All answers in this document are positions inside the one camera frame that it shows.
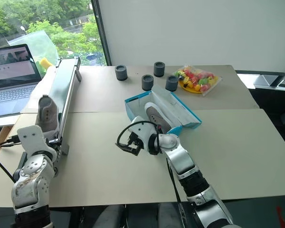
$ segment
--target white wall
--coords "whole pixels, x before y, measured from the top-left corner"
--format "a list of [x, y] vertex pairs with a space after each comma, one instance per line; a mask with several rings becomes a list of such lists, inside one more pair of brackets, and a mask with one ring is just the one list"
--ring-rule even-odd
[[113, 65], [285, 72], [285, 0], [99, 0]]

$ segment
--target yellow plate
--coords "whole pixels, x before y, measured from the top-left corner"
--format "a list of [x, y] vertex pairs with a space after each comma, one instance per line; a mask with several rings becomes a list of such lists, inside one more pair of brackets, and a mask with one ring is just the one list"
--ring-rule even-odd
[[202, 94], [202, 92], [200, 91], [196, 91], [194, 88], [190, 88], [190, 87], [184, 87], [184, 82], [183, 81], [179, 81], [179, 85], [182, 87], [182, 89], [191, 92], [191, 93], [195, 93], [195, 94]]
[[[221, 81], [221, 78], [217, 77], [217, 76], [214, 76], [215, 78], [215, 84], [212, 87], [215, 87], [217, 85], [218, 82]], [[182, 87], [182, 89], [188, 91], [188, 92], [191, 92], [191, 93], [195, 93], [195, 94], [202, 94], [202, 92], [200, 91], [196, 91], [194, 88], [190, 88], [190, 87], [184, 87], [184, 82], [183, 81], [179, 81], [179, 85]]]

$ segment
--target laptop keyboard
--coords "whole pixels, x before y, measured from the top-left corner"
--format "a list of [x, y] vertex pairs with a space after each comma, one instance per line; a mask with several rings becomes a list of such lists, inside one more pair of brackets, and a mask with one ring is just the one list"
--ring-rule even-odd
[[0, 92], [0, 102], [12, 101], [16, 99], [29, 97], [33, 90], [34, 87], [2, 91]]

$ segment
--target black cylinder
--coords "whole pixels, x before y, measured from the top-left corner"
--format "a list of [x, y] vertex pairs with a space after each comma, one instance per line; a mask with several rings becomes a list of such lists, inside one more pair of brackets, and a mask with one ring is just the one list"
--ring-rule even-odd
[[16, 228], [43, 228], [51, 223], [50, 211], [48, 205], [17, 214], [15, 216], [15, 224], [12, 227]]
[[156, 62], [154, 63], [154, 76], [162, 77], [165, 74], [165, 63]]
[[165, 89], [174, 92], [177, 89], [177, 86], [178, 86], [178, 77], [174, 75], [167, 77], [165, 83]]
[[200, 170], [190, 176], [179, 180], [187, 197], [195, 196], [209, 187], [208, 182], [202, 176]]
[[124, 81], [128, 78], [127, 68], [125, 65], [115, 66], [115, 73], [119, 81]]
[[143, 75], [141, 78], [141, 87], [145, 91], [152, 89], [154, 84], [154, 78], [151, 75]]

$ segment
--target table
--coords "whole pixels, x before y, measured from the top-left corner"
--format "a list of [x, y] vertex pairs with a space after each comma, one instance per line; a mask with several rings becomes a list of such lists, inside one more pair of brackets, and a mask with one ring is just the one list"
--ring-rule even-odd
[[19, 116], [20, 114], [0, 117], [0, 127], [14, 125], [18, 120]]
[[[191, 94], [178, 86], [175, 94], [192, 110], [209, 109], [248, 109], [259, 108], [248, 89], [237, 76], [230, 65], [225, 66], [196, 66], [211, 71], [223, 78], [205, 97]], [[166, 66], [163, 77], [154, 77], [154, 84], [165, 87], [166, 77], [180, 66]], [[125, 110], [124, 100], [144, 92], [141, 88], [141, 77], [153, 74], [152, 66], [127, 66], [128, 79], [118, 81], [113, 66], [81, 66], [82, 83], [74, 93], [74, 102], [70, 105], [70, 112], [121, 112]], [[37, 113], [38, 100], [42, 94], [48, 94], [48, 86], [55, 72], [46, 74], [40, 84], [42, 89], [35, 92], [22, 113]]]
[[[223, 200], [285, 195], [285, 142], [263, 110], [195, 113], [203, 123], [185, 129], [180, 139]], [[22, 114], [11, 135], [35, 118]], [[136, 157], [115, 146], [129, 123], [125, 112], [69, 114], [64, 139], [70, 152], [52, 180], [51, 207], [176, 200], [163, 155], [142, 150]], [[0, 161], [10, 172], [22, 151], [21, 145], [0, 150]], [[12, 185], [0, 170], [0, 207], [12, 206]], [[177, 187], [185, 200], [179, 183]]]

